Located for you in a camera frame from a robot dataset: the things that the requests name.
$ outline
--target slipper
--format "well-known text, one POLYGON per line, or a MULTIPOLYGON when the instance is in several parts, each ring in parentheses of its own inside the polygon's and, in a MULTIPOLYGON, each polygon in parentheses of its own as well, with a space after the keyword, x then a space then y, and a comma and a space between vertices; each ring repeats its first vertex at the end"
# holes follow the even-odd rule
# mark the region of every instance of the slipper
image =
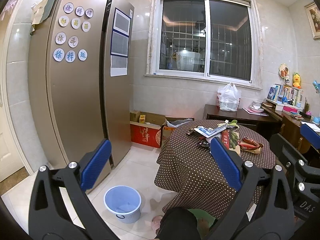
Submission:
POLYGON ((162 216, 155 216, 151 222, 151 228, 156 234, 156 231, 160 228, 160 221, 162 220, 162 216))

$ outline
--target gold refrigerator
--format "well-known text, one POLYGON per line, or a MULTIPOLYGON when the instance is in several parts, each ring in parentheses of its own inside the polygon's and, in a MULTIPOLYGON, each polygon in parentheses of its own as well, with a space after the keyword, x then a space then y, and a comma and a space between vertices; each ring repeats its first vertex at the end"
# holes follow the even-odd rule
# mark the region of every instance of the gold refrigerator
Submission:
POLYGON ((35 26, 29 48, 36 129, 55 169, 109 139, 112 155, 97 185, 131 147, 127 66, 134 7, 126 0, 49 0, 47 6, 49 16, 35 26))

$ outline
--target plastic bag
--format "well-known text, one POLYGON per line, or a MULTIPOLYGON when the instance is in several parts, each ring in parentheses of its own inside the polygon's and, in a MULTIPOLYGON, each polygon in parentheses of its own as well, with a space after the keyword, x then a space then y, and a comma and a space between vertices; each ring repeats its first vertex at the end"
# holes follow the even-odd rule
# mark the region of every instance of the plastic bag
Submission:
POLYGON ((182 125, 182 124, 184 124, 184 123, 186 123, 186 122, 191 122, 191 121, 193 121, 192 119, 184 119, 184 120, 176 120, 176 121, 173 121, 173 122, 169 122, 168 120, 167 120, 167 126, 168 127, 173 127, 173 128, 177 128, 177 127, 179 127, 180 125, 182 125))
POLYGON ((223 111, 237 111, 240 103, 241 91, 233 83, 220 87, 217 93, 217 106, 223 111))

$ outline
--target blue trash bin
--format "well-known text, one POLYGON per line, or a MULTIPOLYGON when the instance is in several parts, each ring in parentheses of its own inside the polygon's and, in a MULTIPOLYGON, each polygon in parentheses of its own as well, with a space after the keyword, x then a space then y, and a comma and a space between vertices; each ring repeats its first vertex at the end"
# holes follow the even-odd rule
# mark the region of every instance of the blue trash bin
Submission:
POLYGON ((128 186, 115 186, 104 194, 106 208, 123 223, 130 224, 140 218, 141 196, 128 186))

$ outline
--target round table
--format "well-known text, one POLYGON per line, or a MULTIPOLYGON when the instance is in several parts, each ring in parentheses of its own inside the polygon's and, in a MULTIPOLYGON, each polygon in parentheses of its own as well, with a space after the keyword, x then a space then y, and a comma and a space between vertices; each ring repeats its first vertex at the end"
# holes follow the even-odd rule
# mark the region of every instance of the round table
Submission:
MULTIPOLYGON (((162 210, 184 207, 202 209, 210 215, 220 218, 226 211, 236 191, 228 186, 217 163, 208 148, 198 146, 199 134, 186 132, 196 126, 215 129, 218 120, 200 120, 188 122, 178 127, 162 146, 157 163, 160 165, 155 184, 178 194, 162 210)), ((241 158, 252 161, 257 167, 272 169, 276 156, 269 148, 269 142, 255 131, 239 125, 239 138, 247 136, 263 143, 259 155, 241 151, 241 158)), ((257 187, 252 203, 259 201, 262 187, 257 187)))

